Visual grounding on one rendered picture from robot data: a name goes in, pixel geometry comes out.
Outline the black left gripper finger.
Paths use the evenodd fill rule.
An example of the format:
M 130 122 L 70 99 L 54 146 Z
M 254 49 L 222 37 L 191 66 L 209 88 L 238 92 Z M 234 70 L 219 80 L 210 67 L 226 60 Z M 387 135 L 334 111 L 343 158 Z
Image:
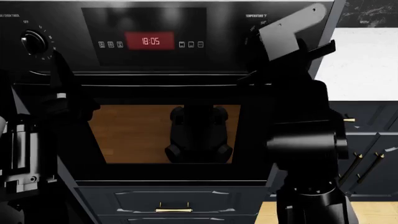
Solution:
M 59 52 L 52 52 L 50 61 L 50 88 L 57 93 L 75 92 L 74 74 Z

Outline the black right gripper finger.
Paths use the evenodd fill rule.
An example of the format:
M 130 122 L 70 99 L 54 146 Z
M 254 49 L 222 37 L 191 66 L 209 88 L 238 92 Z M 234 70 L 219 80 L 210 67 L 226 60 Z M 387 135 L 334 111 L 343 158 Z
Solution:
M 270 85 L 271 80 L 268 79 L 263 72 L 253 71 L 246 76 L 237 80 L 237 86 L 251 86 L 251 85 Z
M 305 54 L 307 60 L 315 60 L 324 57 L 328 54 L 332 54 L 336 51 L 335 40 L 331 40 L 329 43 L 319 46 L 313 50 L 310 50 Z

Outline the black oven timer knob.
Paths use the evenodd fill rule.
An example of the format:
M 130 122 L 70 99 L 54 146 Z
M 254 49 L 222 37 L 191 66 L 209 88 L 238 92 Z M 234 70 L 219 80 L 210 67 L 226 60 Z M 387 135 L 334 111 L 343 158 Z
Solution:
M 21 42 L 29 55 L 44 54 L 49 47 L 45 37 L 34 30 L 24 31 L 21 34 Z

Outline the oven door glass window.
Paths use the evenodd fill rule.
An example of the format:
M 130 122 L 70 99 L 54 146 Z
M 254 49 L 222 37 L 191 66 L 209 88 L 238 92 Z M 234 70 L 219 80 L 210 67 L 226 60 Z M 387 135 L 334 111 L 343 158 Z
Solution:
M 228 108 L 103 105 L 90 127 L 109 164 L 230 164 Z

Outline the black oven door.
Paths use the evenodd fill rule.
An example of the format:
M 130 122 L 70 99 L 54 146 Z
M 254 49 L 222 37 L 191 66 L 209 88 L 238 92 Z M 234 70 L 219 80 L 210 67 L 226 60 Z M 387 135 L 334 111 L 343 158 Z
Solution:
M 263 186 L 274 173 L 261 141 L 276 94 L 261 85 L 65 85 L 56 97 L 88 116 L 102 105 L 175 106 L 168 162 L 107 164 L 87 158 L 69 168 L 79 186 Z

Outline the black built-in oven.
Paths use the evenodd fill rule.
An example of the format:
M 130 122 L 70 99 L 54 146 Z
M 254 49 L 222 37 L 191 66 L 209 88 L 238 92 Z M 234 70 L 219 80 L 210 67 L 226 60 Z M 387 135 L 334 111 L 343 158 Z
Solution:
M 49 87 L 54 50 L 102 105 L 238 104 L 252 91 L 243 40 L 313 4 L 325 16 L 297 31 L 324 44 L 345 0 L 0 0 L 0 69 L 26 106 Z

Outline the glossy oven display panel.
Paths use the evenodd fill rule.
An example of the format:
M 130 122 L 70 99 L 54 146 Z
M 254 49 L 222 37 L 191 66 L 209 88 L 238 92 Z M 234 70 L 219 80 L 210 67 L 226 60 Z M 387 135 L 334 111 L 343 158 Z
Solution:
M 206 65 L 204 7 L 84 7 L 81 9 L 103 67 L 167 67 L 194 70 Z M 175 50 L 129 50 L 125 32 L 173 32 Z

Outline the red digital clock display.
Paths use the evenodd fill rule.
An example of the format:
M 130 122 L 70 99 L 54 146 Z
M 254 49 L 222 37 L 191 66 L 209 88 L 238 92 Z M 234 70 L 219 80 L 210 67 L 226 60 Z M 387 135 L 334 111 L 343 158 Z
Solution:
M 124 33 L 129 50 L 175 50 L 173 32 L 133 32 Z

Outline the dark navy base cabinet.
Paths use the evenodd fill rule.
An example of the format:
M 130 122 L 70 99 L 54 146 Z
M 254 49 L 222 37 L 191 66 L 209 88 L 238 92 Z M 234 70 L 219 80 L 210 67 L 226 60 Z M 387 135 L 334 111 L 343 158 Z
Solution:
M 354 161 L 354 153 L 363 159 L 340 189 L 351 201 L 398 201 L 398 101 L 332 101 L 330 108 L 344 119 L 348 142 L 348 159 L 338 162 L 338 178 Z M 366 179 L 357 180 L 377 158 L 375 153 L 385 154 Z

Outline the dark plain drawer front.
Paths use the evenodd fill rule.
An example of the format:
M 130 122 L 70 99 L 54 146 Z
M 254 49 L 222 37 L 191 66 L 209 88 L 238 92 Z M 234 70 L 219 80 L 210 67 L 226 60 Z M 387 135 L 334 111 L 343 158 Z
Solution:
M 99 216 L 101 224 L 255 224 L 256 215 Z

